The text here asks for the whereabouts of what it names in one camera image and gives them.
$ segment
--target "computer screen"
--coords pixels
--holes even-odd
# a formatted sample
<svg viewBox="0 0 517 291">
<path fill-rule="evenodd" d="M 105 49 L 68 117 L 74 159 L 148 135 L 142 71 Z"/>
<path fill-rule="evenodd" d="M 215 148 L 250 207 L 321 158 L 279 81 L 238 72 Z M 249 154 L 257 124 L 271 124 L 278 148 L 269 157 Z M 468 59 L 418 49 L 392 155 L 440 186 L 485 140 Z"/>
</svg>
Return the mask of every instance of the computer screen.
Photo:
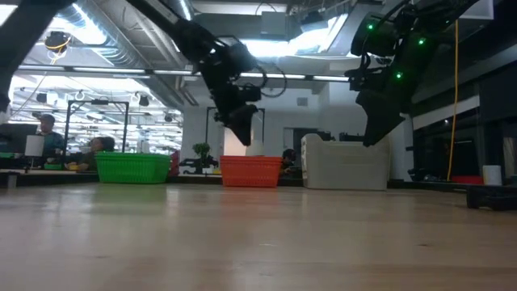
<svg viewBox="0 0 517 291">
<path fill-rule="evenodd" d="M 37 129 L 34 124 L 0 124 L 0 153 L 24 153 L 27 135 Z"/>
</svg>

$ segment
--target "wooden floor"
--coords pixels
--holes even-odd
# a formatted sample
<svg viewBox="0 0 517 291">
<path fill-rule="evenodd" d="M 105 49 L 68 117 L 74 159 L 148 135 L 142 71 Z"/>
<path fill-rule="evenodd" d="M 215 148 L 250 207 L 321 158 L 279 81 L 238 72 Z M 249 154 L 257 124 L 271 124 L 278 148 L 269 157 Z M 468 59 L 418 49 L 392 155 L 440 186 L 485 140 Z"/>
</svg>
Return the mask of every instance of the wooden floor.
<svg viewBox="0 0 517 291">
<path fill-rule="evenodd" d="M 517 215 L 460 194 L 0 191 L 1 291 L 517 290 Z"/>
</svg>

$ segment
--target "person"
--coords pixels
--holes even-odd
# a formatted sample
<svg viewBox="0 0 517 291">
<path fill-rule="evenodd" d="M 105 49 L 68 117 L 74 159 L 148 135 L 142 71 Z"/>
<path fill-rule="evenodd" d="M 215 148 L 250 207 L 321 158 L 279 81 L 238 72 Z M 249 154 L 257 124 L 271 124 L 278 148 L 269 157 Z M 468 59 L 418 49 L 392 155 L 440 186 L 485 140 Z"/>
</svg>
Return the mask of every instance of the person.
<svg viewBox="0 0 517 291">
<path fill-rule="evenodd" d="M 59 133 L 53 131 L 56 119 L 50 114 L 43 114 L 40 117 L 40 133 L 44 137 L 43 156 L 53 158 L 63 150 L 65 140 Z"/>
<path fill-rule="evenodd" d="M 79 164 L 71 162 L 66 165 L 70 169 L 71 166 L 77 165 L 77 171 L 97 171 L 97 161 L 95 155 L 100 151 L 110 151 L 115 149 L 115 140 L 112 137 L 96 137 L 90 142 L 90 152 L 85 154 Z"/>
<path fill-rule="evenodd" d="M 294 166 L 294 162 L 296 161 L 296 151 L 293 149 L 286 149 L 282 153 L 282 166 L 280 167 L 281 175 L 291 174 L 290 167 Z"/>
</svg>

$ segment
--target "green basket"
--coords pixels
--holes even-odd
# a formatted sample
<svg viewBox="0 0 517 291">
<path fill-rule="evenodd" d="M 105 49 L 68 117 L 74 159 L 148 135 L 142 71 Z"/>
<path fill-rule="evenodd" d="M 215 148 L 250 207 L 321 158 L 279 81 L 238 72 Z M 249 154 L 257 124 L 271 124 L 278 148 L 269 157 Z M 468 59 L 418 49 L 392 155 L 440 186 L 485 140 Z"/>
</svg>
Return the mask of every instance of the green basket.
<svg viewBox="0 0 517 291">
<path fill-rule="evenodd" d="M 61 170 L 61 164 L 44 164 L 45 170 Z"/>
<path fill-rule="evenodd" d="M 170 157 L 163 154 L 97 153 L 102 183 L 164 183 Z"/>
<path fill-rule="evenodd" d="M 14 153 L 0 153 L 0 158 L 13 158 L 14 156 Z"/>
</svg>

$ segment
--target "potted plant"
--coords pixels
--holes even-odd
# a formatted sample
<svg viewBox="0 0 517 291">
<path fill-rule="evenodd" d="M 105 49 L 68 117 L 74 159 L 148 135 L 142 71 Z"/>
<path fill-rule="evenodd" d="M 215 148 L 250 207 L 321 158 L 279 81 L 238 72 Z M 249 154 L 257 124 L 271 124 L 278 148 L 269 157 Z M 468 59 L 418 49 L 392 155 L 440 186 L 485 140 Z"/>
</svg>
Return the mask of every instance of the potted plant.
<svg viewBox="0 0 517 291">
<path fill-rule="evenodd" d="M 208 153 L 210 153 L 210 145 L 206 142 L 197 143 L 192 146 L 194 153 L 200 157 L 201 168 L 210 167 L 208 164 Z"/>
</svg>

